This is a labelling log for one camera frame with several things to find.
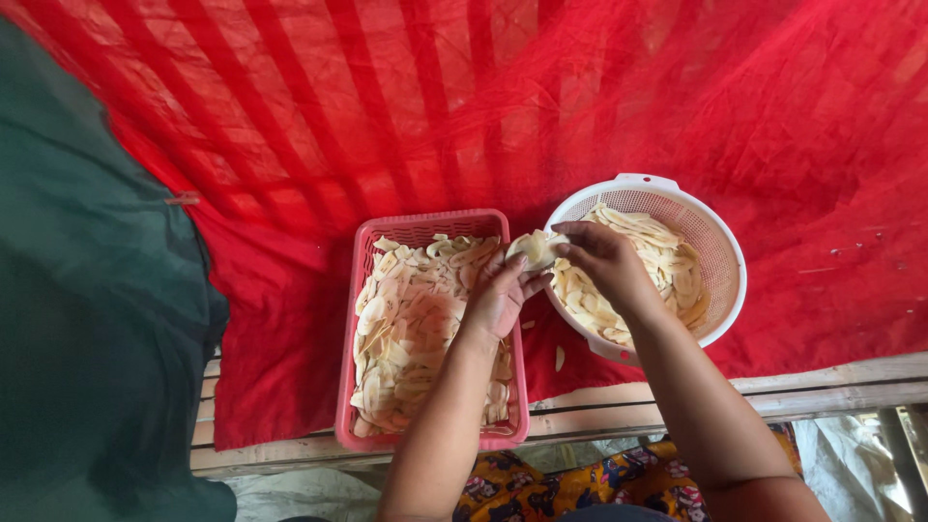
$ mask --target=pink plastic basket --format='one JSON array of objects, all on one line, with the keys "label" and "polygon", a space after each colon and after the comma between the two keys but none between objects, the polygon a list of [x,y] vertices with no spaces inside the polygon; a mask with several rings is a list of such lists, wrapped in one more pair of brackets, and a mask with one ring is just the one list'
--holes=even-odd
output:
[{"label": "pink plastic basket", "polygon": [[[354,236],[354,268],[351,275],[351,293],[348,298],[348,320],[345,327],[344,354],[342,356],[342,384],[339,387],[339,404],[335,412],[335,436],[352,451],[393,451],[400,435],[356,437],[352,433],[357,409],[349,402],[354,392],[354,329],[358,317],[354,314],[354,299],[364,281],[374,269],[374,241],[380,236],[412,248],[427,246],[435,240],[433,234],[447,234],[485,238],[499,236],[509,242],[509,222],[498,210],[475,209],[440,214],[402,215],[372,219],[361,225]],[[515,448],[528,435],[528,400],[525,392],[525,367],[522,363],[521,328],[516,322],[512,329],[512,375],[509,385],[509,418],[481,430],[481,450]]]}]

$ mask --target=patterned yellow fabric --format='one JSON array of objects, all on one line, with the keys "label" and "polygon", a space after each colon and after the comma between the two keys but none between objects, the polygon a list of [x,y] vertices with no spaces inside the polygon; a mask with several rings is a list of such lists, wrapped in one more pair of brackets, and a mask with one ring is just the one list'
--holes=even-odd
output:
[{"label": "patterned yellow fabric", "polygon": [[[793,428],[770,429],[802,473]],[[689,468],[666,439],[616,453],[601,462],[542,474],[510,451],[477,457],[454,522],[547,521],[589,505],[613,502],[644,506],[682,522],[709,521]]]}]

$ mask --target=wooden board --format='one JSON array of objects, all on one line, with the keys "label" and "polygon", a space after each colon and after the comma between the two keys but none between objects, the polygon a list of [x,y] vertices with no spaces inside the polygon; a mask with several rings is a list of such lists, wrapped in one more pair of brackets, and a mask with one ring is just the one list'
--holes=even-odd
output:
[{"label": "wooden board", "polygon": [[[732,383],[770,422],[924,402],[928,401],[928,353],[854,362],[815,372],[737,379]],[[195,432],[195,439],[203,442],[207,434],[212,437],[211,401],[201,402],[198,418],[202,419],[198,422],[200,437]],[[219,477],[390,459],[387,453],[351,453],[327,431],[239,450],[196,448],[190,453],[191,469],[199,476]],[[645,383],[631,383],[585,388],[533,404],[525,445],[663,431],[664,422],[651,390]]]}]

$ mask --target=dark green cloth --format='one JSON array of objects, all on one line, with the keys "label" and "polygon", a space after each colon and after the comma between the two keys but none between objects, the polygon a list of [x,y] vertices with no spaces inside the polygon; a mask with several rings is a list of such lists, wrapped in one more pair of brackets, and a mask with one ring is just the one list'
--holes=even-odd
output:
[{"label": "dark green cloth", "polygon": [[188,465],[228,308],[169,197],[0,19],[0,520],[235,518]]}]

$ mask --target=red fabric sheet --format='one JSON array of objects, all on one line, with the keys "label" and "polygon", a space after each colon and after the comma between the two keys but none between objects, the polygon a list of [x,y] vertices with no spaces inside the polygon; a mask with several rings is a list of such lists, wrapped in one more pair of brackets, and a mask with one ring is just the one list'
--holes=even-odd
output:
[{"label": "red fabric sheet", "polygon": [[[928,4],[42,0],[4,12],[109,107],[231,305],[215,445],[332,425],[352,234],[494,207],[513,234],[618,172],[741,242],[729,377],[928,347]],[[529,399],[641,378],[536,298]],[[561,372],[554,349],[567,348]]]}]

